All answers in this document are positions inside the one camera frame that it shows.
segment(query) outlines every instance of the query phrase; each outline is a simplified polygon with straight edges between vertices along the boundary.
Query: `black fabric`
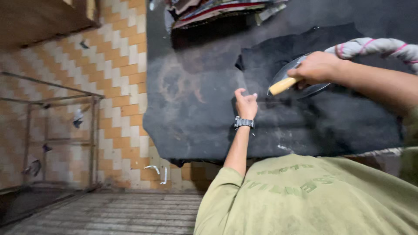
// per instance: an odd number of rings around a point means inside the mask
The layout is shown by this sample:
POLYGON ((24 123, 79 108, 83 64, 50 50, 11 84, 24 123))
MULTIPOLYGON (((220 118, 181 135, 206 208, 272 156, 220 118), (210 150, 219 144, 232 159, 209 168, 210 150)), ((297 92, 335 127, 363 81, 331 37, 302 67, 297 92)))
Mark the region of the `black fabric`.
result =
MULTIPOLYGON (((223 54, 179 54, 177 59, 167 57, 149 64, 152 79, 147 80, 144 128, 162 158, 223 160, 235 135, 233 91, 243 87, 259 95, 248 158, 289 153, 337 156, 399 147, 402 143, 396 116, 344 87, 332 85, 298 101, 267 96, 273 77, 288 62, 358 37, 362 34, 354 24, 347 24, 272 38, 242 50, 240 68, 244 72, 234 68, 236 57, 226 59, 225 48, 216 48, 223 54), (194 66, 199 61, 202 66, 194 66)), ((388 64, 392 61, 371 57, 364 63, 391 68, 388 64)))

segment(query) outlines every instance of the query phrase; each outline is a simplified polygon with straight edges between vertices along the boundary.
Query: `person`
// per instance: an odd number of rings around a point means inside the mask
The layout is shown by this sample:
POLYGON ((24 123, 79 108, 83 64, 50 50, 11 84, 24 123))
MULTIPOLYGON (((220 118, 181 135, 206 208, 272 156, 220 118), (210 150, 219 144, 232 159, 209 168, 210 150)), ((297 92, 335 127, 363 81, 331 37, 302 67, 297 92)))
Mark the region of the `person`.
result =
MULTIPOLYGON (((203 197, 194 234, 418 234, 418 77, 324 52, 288 75, 353 88, 407 116, 403 180, 342 157, 296 154, 264 159, 246 172, 250 127, 241 126, 203 197)), ((243 91, 235 91, 238 114, 254 120, 257 95, 243 91)))

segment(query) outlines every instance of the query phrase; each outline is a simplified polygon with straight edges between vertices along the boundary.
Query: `wooden handle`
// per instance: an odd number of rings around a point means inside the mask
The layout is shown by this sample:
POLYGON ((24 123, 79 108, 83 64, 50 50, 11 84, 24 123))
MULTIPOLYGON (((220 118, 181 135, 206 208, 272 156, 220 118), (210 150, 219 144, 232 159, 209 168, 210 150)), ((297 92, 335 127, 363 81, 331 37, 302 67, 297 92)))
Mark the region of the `wooden handle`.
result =
POLYGON ((295 83, 297 83, 300 80, 302 79, 288 77, 286 79, 281 80, 280 82, 273 84, 271 87, 268 88, 268 90, 270 91, 272 95, 277 95, 279 93, 284 92, 287 88, 293 86, 295 83))

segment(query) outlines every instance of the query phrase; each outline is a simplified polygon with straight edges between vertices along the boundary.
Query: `hand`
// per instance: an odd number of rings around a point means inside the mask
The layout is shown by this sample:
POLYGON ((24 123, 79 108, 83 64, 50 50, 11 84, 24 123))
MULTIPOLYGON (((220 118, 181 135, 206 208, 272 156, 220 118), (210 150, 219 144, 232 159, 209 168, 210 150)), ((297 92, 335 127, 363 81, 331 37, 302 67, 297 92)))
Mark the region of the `hand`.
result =
POLYGON ((309 84, 333 82, 344 60, 335 55, 316 51, 306 57, 298 68, 288 70, 289 77, 301 77, 309 84))
POLYGON ((242 92, 244 92, 244 88, 238 88, 235 91, 235 97, 237 98, 237 102, 235 106, 238 111, 238 115, 242 119, 254 120, 255 115, 257 114, 257 94, 254 93, 252 95, 242 96, 242 92))

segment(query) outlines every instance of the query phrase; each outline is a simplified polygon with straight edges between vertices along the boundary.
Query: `orange and white tiled wall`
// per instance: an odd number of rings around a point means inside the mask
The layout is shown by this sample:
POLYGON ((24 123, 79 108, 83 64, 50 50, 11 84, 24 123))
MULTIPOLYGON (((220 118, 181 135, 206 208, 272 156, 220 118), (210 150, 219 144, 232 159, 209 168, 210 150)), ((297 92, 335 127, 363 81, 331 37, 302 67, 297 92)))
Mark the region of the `orange and white tiled wall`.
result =
MULTIPOLYGON (((0 68, 106 97, 100 103, 97 177, 101 182, 127 189, 205 190, 219 167, 187 163, 181 169, 161 159, 143 129, 147 109, 146 3, 145 0, 101 1, 99 29, 19 51, 2 53, 0 68), (79 44, 85 40, 89 49, 79 44), (155 165, 160 169, 144 169, 155 165), (164 167, 168 168, 167 184, 164 167)), ((0 78, 0 95, 23 100, 77 95, 33 82, 0 78)), ((48 109, 49 138, 89 139, 90 104, 48 109), (79 129, 72 126, 75 112, 84 110, 79 129)), ((29 162, 42 159, 45 110, 32 113, 29 162)), ((22 183, 26 105, 0 102, 0 189, 22 183)), ((46 180, 65 181, 84 188, 88 182, 89 147, 51 144, 47 154, 46 180)))

